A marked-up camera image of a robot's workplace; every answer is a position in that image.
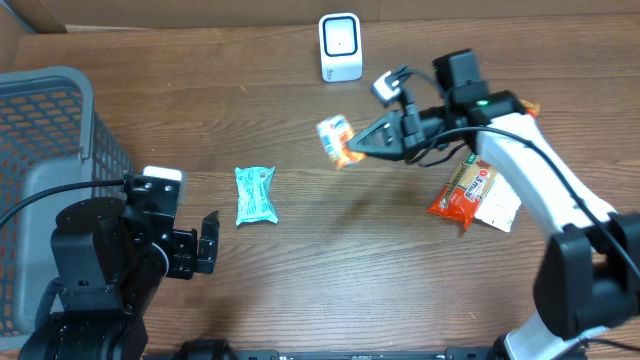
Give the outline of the teal snack packet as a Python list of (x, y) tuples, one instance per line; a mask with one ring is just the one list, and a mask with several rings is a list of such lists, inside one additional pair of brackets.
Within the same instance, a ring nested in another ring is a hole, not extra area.
[(236, 225), (271, 222), (279, 219), (269, 194), (276, 168), (236, 168), (235, 180), (238, 191)]

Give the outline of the white tube with gold cap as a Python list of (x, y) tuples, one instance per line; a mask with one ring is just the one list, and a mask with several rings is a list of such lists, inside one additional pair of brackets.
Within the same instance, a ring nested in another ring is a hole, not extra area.
[(509, 233), (521, 200), (501, 175), (497, 174), (474, 218), (486, 225)]

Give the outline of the orange snack packet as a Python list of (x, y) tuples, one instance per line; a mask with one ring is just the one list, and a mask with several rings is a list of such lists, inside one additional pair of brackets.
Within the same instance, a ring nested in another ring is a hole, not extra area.
[(355, 136), (344, 115), (329, 117), (316, 125), (323, 149), (337, 169), (356, 165), (366, 158), (364, 153), (349, 149), (348, 142)]

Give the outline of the spaghetti pasta packet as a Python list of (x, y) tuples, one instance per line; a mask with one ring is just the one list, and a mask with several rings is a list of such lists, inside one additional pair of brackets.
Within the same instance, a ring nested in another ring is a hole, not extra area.
[(453, 175), (427, 209), (429, 213), (457, 221), (468, 229), (491, 188), (497, 170), (467, 150)]

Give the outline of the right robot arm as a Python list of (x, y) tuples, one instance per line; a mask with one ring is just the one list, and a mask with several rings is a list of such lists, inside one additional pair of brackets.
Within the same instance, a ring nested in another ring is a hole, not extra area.
[(546, 142), (510, 91), (491, 92), (469, 49), (437, 58), (428, 81), (442, 105), (420, 109), (400, 67), (372, 86), (387, 113), (349, 141), (352, 151), (421, 164), (432, 149), (463, 141), (494, 167), (546, 238), (533, 286), (535, 310), (483, 350), (486, 359), (581, 356), (639, 313), (639, 217), (597, 197)]

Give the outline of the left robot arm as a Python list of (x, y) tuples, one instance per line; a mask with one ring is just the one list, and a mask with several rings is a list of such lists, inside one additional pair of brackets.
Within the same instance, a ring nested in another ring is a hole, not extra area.
[(165, 277), (190, 280), (216, 264), (219, 214), (199, 230), (175, 228), (181, 183), (127, 174), (121, 197), (92, 197), (61, 210), (51, 234), (58, 275), (41, 297), (22, 359), (139, 359), (148, 343), (144, 314)]

